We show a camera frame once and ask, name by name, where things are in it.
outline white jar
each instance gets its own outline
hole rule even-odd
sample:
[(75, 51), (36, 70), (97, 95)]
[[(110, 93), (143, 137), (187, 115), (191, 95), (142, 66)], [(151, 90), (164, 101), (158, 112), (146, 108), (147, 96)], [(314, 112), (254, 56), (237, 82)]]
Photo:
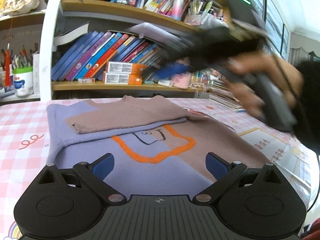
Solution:
[(33, 67), (14, 69), (13, 85), (17, 97), (27, 97), (33, 94)]

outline ribbed gray plate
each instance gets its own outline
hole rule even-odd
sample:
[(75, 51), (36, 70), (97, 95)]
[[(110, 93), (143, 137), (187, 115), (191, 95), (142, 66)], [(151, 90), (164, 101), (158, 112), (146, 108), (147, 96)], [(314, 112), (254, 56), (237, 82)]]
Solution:
[[(299, 239), (297, 236), (291, 236), (285, 240), (297, 239)], [(249, 238), (225, 227), (212, 208), (195, 205), (186, 196), (132, 196), (125, 205), (109, 207), (94, 227), (70, 240), (249, 240)]]

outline sweater sleeve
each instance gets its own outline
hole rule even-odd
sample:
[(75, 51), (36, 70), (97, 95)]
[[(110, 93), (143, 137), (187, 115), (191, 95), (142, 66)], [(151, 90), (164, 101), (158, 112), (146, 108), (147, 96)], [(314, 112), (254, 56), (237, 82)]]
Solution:
[(320, 154), (320, 62), (305, 61), (300, 63), (297, 69), (304, 80), (300, 101), (313, 136), (310, 136), (308, 124), (298, 107), (293, 110), (298, 120), (294, 132), (301, 143)]

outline black handheld device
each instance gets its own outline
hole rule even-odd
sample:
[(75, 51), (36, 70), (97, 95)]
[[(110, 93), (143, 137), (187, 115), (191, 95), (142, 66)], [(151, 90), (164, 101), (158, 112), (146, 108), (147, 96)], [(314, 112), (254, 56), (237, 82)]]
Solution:
[(71, 169), (47, 164), (18, 200), (14, 218), (25, 240), (300, 239), (306, 207), (276, 165), (252, 169), (212, 152), (205, 164), (217, 181), (192, 200), (127, 200), (103, 182), (114, 166), (110, 153)]
[[(291, 132), (296, 124), (290, 107), (282, 92), (272, 83), (265, 73), (249, 73), (238, 76), (223, 66), (229, 57), (241, 53), (261, 50), (267, 46), (266, 32), (260, 16), (249, 0), (228, 0), (232, 17), (232, 26), (215, 27), (210, 30), (197, 31), (179, 41), (168, 42), (164, 46), (160, 68), (147, 68), (143, 76), (154, 72), (155, 76), (168, 77), (181, 71), (194, 72), (212, 67), (223, 74), (230, 82), (242, 82), (252, 88), (265, 105), (262, 107), (266, 125), (283, 132)], [(172, 69), (169, 63), (188, 57), (190, 67)]]

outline purple book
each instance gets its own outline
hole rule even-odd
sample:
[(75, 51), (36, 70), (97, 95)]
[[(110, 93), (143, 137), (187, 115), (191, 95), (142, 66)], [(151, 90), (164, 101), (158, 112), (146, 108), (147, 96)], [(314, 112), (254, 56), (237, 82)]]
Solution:
[(68, 75), (65, 77), (67, 81), (73, 81), (76, 75), (82, 70), (86, 65), (85, 63), (90, 59), (92, 54), (112, 35), (111, 32), (106, 32), (82, 57), (79, 61), (72, 67)]

